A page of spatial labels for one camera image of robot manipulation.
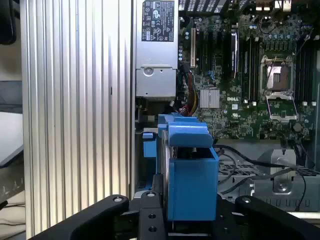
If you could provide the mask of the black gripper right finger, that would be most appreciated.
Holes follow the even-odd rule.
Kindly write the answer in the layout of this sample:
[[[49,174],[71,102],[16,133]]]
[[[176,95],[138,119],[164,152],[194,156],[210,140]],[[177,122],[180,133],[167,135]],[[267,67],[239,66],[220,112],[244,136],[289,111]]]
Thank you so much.
[[[318,240],[320,228],[253,196],[218,197],[210,240]]]

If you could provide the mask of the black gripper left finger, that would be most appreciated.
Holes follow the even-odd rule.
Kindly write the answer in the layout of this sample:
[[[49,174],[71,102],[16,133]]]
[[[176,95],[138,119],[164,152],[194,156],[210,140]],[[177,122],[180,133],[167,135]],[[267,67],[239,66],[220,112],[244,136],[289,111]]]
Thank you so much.
[[[138,198],[114,194],[33,236],[34,240],[166,240],[163,176]]]

